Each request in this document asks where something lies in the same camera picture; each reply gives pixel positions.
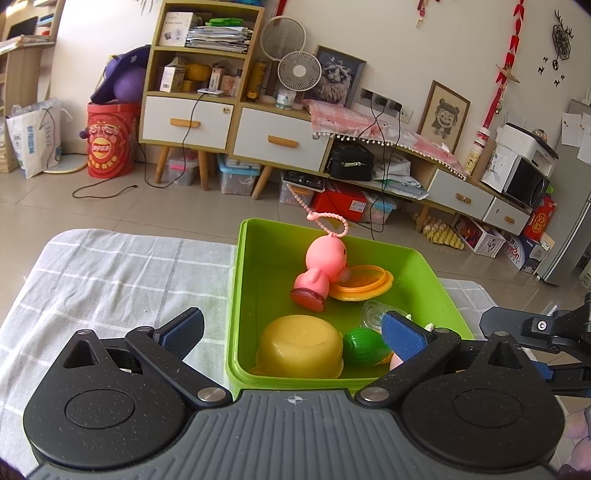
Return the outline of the wooden desk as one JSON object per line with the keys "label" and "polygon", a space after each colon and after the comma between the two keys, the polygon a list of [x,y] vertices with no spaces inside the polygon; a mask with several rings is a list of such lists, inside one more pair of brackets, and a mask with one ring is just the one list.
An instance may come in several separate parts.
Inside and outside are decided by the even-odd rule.
{"label": "wooden desk", "polygon": [[40,94],[45,75],[43,55],[57,39],[63,1],[3,1],[1,3],[1,171],[18,168],[6,118],[15,105],[28,106],[47,96]]}

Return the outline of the framed girl picture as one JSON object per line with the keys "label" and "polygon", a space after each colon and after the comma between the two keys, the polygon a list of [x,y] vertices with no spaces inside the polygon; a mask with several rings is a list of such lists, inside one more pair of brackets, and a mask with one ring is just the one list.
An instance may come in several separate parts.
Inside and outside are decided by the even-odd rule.
{"label": "framed girl picture", "polygon": [[454,153],[459,144],[471,102],[433,80],[417,133]]}

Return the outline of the wooden TV cabinet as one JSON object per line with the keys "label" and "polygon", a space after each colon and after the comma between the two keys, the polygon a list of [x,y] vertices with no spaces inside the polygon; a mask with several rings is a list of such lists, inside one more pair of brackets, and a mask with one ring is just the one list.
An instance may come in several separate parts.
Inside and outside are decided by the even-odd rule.
{"label": "wooden TV cabinet", "polygon": [[[139,141],[160,148],[156,171],[161,173],[173,147],[200,155],[228,154],[263,168],[256,192],[263,189],[273,170],[294,170],[328,177],[325,167],[335,141],[377,145],[403,153],[421,187],[412,197],[397,187],[385,193],[412,200],[423,210],[446,210],[471,217],[497,229],[520,233],[529,221],[524,208],[511,203],[486,185],[469,178],[453,154],[400,124],[385,123],[381,116],[363,115],[345,107],[313,101],[303,110],[282,109],[273,103],[249,99],[247,84],[256,70],[256,50],[263,32],[262,7],[219,1],[166,1],[157,26],[162,28],[172,11],[235,15],[252,27],[249,49],[243,53],[166,46],[152,42],[139,122]],[[165,63],[182,57],[206,62],[238,61],[242,72],[230,96],[162,91],[159,82]]]}

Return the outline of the purple plush toy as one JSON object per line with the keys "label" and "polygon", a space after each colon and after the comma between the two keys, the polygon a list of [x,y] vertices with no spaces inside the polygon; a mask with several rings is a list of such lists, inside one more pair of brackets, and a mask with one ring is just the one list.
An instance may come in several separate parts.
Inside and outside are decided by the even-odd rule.
{"label": "purple plush toy", "polygon": [[94,104],[138,103],[141,101],[150,46],[144,45],[113,56],[90,101]]}

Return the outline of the pink pig toy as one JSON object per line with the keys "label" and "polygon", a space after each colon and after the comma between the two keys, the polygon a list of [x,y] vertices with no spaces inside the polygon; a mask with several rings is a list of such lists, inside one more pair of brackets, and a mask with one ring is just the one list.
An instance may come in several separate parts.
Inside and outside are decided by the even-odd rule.
{"label": "pink pig toy", "polygon": [[[305,309],[312,312],[325,311],[325,299],[329,296],[329,288],[349,279],[348,253],[346,244],[342,241],[349,233],[349,223],[344,217],[335,213],[315,212],[294,189],[288,187],[297,203],[307,211],[308,221],[315,222],[325,231],[325,236],[318,237],[308,246],[304,263],[307,270],[294,280],[294,287],[290,290],[290,298]],[[324,224],[322,218],[334,219],[342,223],[342,231],[335,232]]]}

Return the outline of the clear plastic container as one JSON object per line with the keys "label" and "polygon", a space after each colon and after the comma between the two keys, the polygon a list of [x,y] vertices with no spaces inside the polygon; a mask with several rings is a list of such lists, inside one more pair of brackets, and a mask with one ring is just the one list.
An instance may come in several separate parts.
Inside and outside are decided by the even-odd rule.
{"label": "clear plastic container", "polygon": [[369,328],[378,333],[382,332],[382,319],[389,312],[396,312],[407,319],[411,319],[412,315],[396,307],[391,307],[377,300],[369,300],[362,307],[362,321],[363,328]]}

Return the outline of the red box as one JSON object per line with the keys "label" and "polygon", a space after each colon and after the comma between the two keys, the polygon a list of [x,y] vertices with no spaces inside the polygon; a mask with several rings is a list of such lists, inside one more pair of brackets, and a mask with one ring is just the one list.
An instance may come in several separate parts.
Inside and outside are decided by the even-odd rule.
{"label": "red box", "polygon": [[360,187],[349,183],[325,180],[325,190],[315,193],[311,209],[317,212],[335,213],[348,221],[363,220],[368,201]]}

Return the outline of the white starfish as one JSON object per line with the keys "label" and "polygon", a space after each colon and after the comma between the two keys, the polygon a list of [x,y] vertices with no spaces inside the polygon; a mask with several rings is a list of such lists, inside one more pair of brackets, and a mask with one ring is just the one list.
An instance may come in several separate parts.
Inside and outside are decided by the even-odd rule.
{"label": "white starfish", "polygon": [[[411,315],[411,314],[407,314],[407,315],[406,315],[406,318],[407,318],[408,320],[410,320],[410,321],[412,321],[412,320],[413,320],[413,318],[412,318],[412,315]],[[434,325],[433,323],[428,323],[428,324],[427,324],[427,325],[424,327],[424,329],[425,329],[425,330],[427,330],[427,331],[429,331],[429,332],[432,332],[432,331],[435,329],[435,325]]]}

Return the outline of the white paper bag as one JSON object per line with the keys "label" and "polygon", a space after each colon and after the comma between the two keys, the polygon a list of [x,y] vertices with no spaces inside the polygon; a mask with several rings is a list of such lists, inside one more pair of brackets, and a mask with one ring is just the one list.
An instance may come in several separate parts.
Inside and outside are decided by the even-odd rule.
{"label": "white paper bag", "polygon": [[55,167],[61,159],[61,102],[53,97],[22,107],[6,119],[13,151],[27,179]]}

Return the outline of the white fan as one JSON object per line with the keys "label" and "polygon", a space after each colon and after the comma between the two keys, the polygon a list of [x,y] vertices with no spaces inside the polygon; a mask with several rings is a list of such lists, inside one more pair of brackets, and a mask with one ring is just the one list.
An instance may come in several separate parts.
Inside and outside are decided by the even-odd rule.
{"label": "white fan", "polygon": [[287,16],[270,18],[260,35],[260,49],[267,58],[280,61],[291,52],[304,49],[307,32],[300,22]]}
{"label": "white fan", "polygon": [[283,87],[294,92],[305,92],[318,85],[322,78],[322,65],[311,53],[290,52],[277,66],[277,78]]}

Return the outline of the black bag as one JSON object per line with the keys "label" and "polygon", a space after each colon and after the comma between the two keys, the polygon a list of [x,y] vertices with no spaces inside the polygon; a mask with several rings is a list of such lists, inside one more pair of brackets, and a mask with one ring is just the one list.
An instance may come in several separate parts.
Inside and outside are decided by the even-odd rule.
{"label": "black bag", "polygon": [[375,155],[361,143],[335,140],[325,171],[335,179],[370,181],[374,161]]}

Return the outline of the black microwave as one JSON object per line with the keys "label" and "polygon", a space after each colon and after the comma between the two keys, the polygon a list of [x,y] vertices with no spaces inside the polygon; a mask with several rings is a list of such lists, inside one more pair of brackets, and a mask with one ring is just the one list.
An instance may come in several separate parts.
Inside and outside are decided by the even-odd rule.
{"label": "black microwave", "polygon": [[530,160],[501,144],[496,145],[481,182],[529,208],[539,205],[550,184]]}

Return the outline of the white fan rear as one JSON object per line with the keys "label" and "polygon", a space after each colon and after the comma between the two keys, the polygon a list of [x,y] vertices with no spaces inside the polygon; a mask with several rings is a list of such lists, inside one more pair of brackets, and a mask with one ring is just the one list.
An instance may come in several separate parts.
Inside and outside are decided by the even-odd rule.
{"label": "white fan rear", "polygon": [[260,35],[260,49],[267,58],[280,61],[291,52],[304,49],[307,32],[300,22],[287,16],[270,18]]}

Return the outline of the pink lace cloth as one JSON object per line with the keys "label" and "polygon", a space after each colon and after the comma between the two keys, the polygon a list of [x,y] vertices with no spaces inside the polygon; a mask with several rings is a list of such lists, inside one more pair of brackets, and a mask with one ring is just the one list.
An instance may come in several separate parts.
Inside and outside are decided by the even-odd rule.
{"label": "pink lace cloth", "polygon": [[462,180],[468,177],[452,153],[398,124],[385,123],[375,116],[318,100],[304,100],[304,108],[311,115],[311,129],[317,136],[398,148],[434,161]]}

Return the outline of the pink ball toy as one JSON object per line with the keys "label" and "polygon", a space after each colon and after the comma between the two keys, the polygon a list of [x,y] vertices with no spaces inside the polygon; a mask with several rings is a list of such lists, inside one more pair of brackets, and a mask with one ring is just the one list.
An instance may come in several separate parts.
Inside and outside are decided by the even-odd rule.
{"label": "pink ball toy", "polygon": [[401,366],[403,363],[404,361],[397,354],[393,354],[390,360],[389,369],[394,370]]}

